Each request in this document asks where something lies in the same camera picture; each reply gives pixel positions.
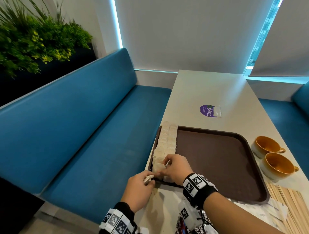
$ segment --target blue bench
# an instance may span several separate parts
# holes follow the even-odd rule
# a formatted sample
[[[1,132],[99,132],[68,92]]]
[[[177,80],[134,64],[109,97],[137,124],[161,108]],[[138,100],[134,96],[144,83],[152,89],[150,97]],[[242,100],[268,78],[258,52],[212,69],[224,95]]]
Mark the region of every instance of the blue bench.
[[[309,82],[292,96],[292,102],[260,102],[309,179]]]
[[[144,170],[170,89],[138,86],[126,49],[0,109],[0,177],[100,223]]]

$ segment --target cup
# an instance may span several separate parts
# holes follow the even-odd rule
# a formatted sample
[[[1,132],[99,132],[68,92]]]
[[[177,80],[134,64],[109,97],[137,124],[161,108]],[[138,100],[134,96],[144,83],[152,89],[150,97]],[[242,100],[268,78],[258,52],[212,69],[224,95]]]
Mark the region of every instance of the cup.
[[[271,180],[277,182],[284,179],[299,168],[294,166],[290,160],[278,153],[268,153],[260,163],[262,172]]]
[[[266,136],[258,136],[251,145],[253,153],[260,159],[267,153],[284,153],[286,150],[273,139]]]

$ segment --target brown tray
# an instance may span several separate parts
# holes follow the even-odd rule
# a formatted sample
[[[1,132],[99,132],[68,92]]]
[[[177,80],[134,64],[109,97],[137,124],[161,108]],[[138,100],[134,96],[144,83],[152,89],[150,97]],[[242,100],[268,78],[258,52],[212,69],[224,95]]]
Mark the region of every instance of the brown tray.
[[[154,149],[161,131],[159,127]],[[195,173],[204,175],[225,197],[265,204],[269,192],[247,140],[239,134],[178,126],[176,154],[185,156]],[[151,155],[148,170],[152,169]],[[175,183],[158,183],[178,186]]]

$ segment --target white table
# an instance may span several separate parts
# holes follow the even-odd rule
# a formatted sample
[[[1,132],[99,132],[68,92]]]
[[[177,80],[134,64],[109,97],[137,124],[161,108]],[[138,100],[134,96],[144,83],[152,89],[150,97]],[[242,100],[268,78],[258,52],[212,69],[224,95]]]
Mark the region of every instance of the white table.
[[[200,112],[202,105],[221,107],[222,117],[204,116]],[[163,121],[180,126],[235,132],[245,137],[249,144],[257,136],[268,136],[285,148],[283,155],[298,166],[242,75],[180,70]],[[309,181],[301,168],[278,184],[300,191],[309,205]],[[136,213],[136,223],[147,227],[151,234],[174,233],[179,215],[178,203],[183,198],[182,189],[160,185],[154,189],[147,206]]]

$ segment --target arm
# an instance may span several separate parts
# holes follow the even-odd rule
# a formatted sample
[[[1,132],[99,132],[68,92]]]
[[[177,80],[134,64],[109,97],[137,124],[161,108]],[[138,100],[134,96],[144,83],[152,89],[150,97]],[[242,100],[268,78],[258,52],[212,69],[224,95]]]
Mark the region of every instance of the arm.
[[[187,159],[181,155],[167,155],[162,164],[166,165],[168,162],[169,166],[156,176],[169,176],[176,184],[182,185],[188,175],[193,173]],[[230,202],[213,187],[209,189],[207,197],[201,204],[219,234],[282,234],[276,228]]]
[[[148,185],[144,184],[144,179],[149,175],[154,174],[150,171],[143,171],[129,178],[121,201],[114,206],[114,209],[123,213],[123,215],[129,220],[129,223],[132,225],[135,224],[134,214],[147,204],[155,186],[154,180],[150,181]],[[104,227],[105,223],[108,222],[109,217],[110,216],[106,215],[103,222],[101,223],[101,230],[99,231],[99,234],[110,234],[112,233],[113,228],[117,230],[117,224],[114,224],[112,229],[109,229],[109,231],[107,230],[108,228]]]

